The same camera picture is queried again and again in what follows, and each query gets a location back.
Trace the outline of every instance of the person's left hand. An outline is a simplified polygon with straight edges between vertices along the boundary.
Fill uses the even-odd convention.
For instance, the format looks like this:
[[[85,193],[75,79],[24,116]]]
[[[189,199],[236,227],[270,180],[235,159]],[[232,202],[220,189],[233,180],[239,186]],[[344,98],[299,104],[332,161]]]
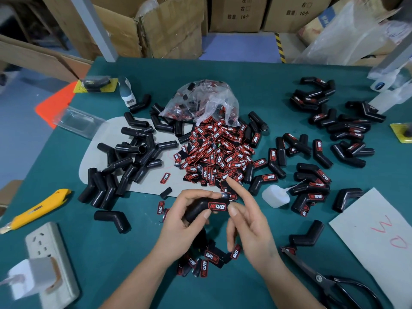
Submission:
[[[209,218],[211,210],[206,209],[188,227],[182,221],[186,208],[195,199],[201,197],[217,199],[221,198],[222,195],[202,189],[183,190],[167,213],[162,232],[151,253],[156,256],[158,262],[161,262],[165,269],[188,251],[194,238],[202,230]]]

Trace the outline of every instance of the power strip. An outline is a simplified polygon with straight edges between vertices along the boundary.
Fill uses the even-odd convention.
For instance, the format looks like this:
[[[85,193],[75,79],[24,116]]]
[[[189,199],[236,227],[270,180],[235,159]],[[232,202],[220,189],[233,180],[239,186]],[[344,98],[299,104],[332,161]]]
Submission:
[[[40,293],[43,309],[64,309],[75,301],[80,290],[56,223],[48,222],[26,236],[29,258],[54,257],[61,279]]]

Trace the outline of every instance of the scissors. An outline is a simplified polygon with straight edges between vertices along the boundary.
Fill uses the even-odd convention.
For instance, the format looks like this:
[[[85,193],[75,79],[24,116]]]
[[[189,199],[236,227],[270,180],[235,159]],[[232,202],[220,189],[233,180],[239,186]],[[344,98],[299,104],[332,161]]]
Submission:
[[[292,261],[299,266],[300,269],[302,269],[309,277],[317,283],[322,288],[322,293],[321,293],[321,303],[323,306],[325,306],[327,309],[331,309],[331,304],[335,305],[336,307],[340,309],[349,309],[349,308],[355,308],[355,309],[362,309],[357,302],[348,294],[347,291],[345,291],[340,284],[350,284],[353,286],[358,287],[359,289],[363,289],[368,292],[370,296],[372,296],[376,307],[378,309],[384,309],[382,306],[382,303],[380,302],[378,296],[367,286],[363,285],[362,283],[352,280],[352,279],[347,279],[343,277],[338,277],[338,276],[328,276],[327,278],[324,277],[322,274],[319,272],[316,272],[313,270],[311,267],[306,265],[302,260],[300,260],[298,257],[296,257],[294,254],[292,254],[288,248],[282,248],[281,251],[287,255]],[[347,300],[349,306],[346,304],[343,304],[340,302],[338,299],[340,297],[336,297],[336,295],[341,294],[344,296],[344,298]]]

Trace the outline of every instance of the floor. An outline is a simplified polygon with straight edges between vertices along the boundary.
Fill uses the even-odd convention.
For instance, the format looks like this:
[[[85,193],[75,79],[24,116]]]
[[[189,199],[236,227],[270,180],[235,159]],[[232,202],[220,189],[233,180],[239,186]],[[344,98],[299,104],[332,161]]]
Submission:
[[[203,37],[206,61],[280,62],[273,33],[213,34]],[[69,54],[78,56],[69,45]],[[0,189],[9,181],[23,180],[52,129],[34,111],[36,105],[67,85],[28,69],[9,73],[0,87]]]

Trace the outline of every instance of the clear plastic bag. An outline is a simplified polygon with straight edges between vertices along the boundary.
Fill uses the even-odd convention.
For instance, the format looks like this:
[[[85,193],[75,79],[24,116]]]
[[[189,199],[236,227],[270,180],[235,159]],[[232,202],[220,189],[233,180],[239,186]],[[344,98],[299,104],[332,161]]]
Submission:
[[[181,87],[159,116],[176,120],[194,120],[197,125],[210,116],[218,118],[219,105],[225,108],[227,126],[239,126],[239,102],[227,83],[214,80],[190,82]]]
[[[364,4],[352,0],[293,62],[352,65],[385,44],[385,30]]]

